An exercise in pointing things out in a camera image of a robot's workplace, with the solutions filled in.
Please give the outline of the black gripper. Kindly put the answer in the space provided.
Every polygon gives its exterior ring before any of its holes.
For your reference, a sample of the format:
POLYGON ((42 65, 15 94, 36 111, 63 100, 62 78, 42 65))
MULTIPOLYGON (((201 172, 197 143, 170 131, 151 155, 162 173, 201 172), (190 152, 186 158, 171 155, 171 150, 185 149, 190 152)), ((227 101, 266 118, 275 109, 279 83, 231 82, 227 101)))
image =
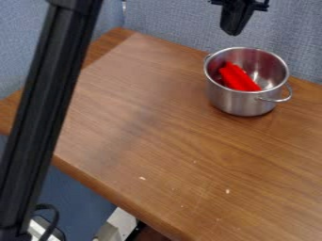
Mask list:
POLYGON ((221 28, 230 36, 238 36, 246 28, 254 11, 269 10, 269 0, 207 0, 211 5, 221 6, 221 28))

